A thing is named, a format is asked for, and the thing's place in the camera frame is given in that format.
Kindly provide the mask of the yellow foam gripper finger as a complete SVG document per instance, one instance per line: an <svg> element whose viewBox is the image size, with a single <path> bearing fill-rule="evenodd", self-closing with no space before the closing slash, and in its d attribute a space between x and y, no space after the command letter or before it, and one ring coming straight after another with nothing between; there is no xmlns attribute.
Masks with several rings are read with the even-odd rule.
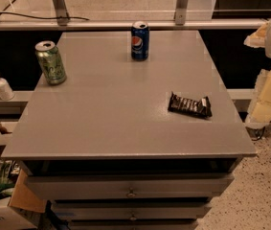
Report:
<svg viewBox="0 0 271 230"><path fill-rule="evenodd" d="M264 48L268 23L261 25L255 32L248 35L243 44L252 48Z"/></svg>
<svg viewBox="0 0 271 230"><path fill-rule="evenodd" d="M249 104L245 125L261 129L271 122L271 70L262 69L257 77L254 96Z"/></svg>

